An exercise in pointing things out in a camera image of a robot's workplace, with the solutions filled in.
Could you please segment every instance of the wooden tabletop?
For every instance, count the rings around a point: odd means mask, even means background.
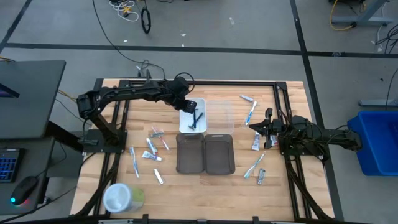
[[[118,86],[118,84],[118,79],[105,79],[103,82],[103,86]],[[293,115],[297,114],[310,119],[311,114],[303,82],[287,82],[287,86]],[[236,164],[236,171],[231,175],[208,175],[205,172],[200,175],[177,173],[175,137],[179,133],[179,112],[161,101],[157,103],[145,100],[131,101],[126,126],[128,130],[126,150],[121,156],[117,182],[142,189],[145,201],[144,206],[136,212],[112,214],[111,217],[142,218],[143,214],[149,214],[149,218],[159,219],[252,220],[252,216],[258,216],[260,220],[293,220],[285,161],[277,146],[266,151],[265,158],[258,164],[250,178],[243,178],[244,173],[264,150],[251,150],[254,131],[241,127],[251,109],[251,104],[240,98],[239,94],[250,96],[258,102],[251,123],[261,122],[268,107],[276,111],[274,94],[272,88],[268,86],[197,85],[188,96],[231,102]],[[111,120],[113,109],[114,103],[111,103],[102,113],[108,122]],[[171,152],[167,153],[161,142],[154,139],[159,156],[163,158],[162,162],[140,157],[145,150],[149,150],[145,139],[152,133],[151,126],[153,125],[164,130],[165,141],[171,148]],[[260,147],[263,144],[264,138],[261,138]],[[135,175],[128,153],[130,146],[134,146],[136,154],[139,155],[137,157],[139,179]],[[103,157],[104,154],[93,156],[81,169],[71,214],[78,212],[96,190]],[[325,213],[334,217],[321,162],[313,156],[302,156],[302,165],[308,191]],[[257,176],[261,167],[266,170],[266,177],[259,186]],[[154,169],[158,169],[165,184],[158,183]],[[304,217],[301,196],[299,191],[296,191],[300,214]]]

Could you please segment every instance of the blue bin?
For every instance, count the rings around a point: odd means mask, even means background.
[[[398,176],[398,111],[360,111],[348,126],[361,136],[356,154],[362,172]]]

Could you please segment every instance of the plastic cup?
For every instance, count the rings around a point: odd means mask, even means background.
[[[133,212],[144,204],[144,192],[126,184],[113,184],[106,189],[103,202],[111,213]]]

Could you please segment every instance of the white tray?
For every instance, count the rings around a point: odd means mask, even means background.
[[[204,133],[207,130],[207,115],[206,115],[206,101],[203,98],[190,98],[197,103],[196,114],[197,117],[203,112],[203,116],[197,122],[195,130],[190,129],[188,126],[193,124],[193,114],[183,112],[180,110],[180,132],[181,133]]]

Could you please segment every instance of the concrete floor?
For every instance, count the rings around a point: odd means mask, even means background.
[[[25,0],[0,0],[0,39],[6,35],[24,3]],[[371,43],[378,27],[335,32],[328,26],[331,5],[327,0],[296,0],[296,3],[307,50],[378,53]],[[107,1],[96,0],[96,5],[105,31],[116,45],[300,50],[289,0],[174,0],[172,4],[148,0],[153,22],[149,35],[142,32],[140,22],[118,18]],[[358,13],[358,6],[354,5],[354,8]],[[336,15],[352,13],[344,4],[336,7]],[[398,1],[388,3],[384,15],[397,13]],[[381,37],[395,24],[383,28]],[[90,0],[32,0],[8,43],[109,45],[96,21]],[[123,53],[135,60],[148,59],[164,67],[167,78],[178,72],[189,72],[195,78],[301,80],[310,100],[303,60],[298,55],[135,50]],[[137,73],[136,64],[114,50],[6,47],[1,55],[20,61],[66,60],[60,89],[73,96],[90,90],[96,78],[130,77]],[[327,128],[336,128],[355,117],[361,110],[358,100],[385,98],[391,75],[398,67],[397,59],[383,58],[310,57],[310,65]],[[151,69],[151,74],[161,76],[156,68]],[[392,85],[391,97],[398,97],[397,87],[398,81]],[[58,99],[77,114],[76,106],[70,100],[63,96]],[[69,131],[81,129],[81,123],[59,103],[55,104],[50,119]],[[363,175],[355,153],[331,147],[331,156],[344,219],[395,223],[398,179]],[[81,156],[75,152],[69,152],[68,158],[63,167],[76,167],[81,162]],[[51,179],[47,195],[57,196],[76,182],[75,173]],[[20,221],[66,217],[72,200],[73,192]]]

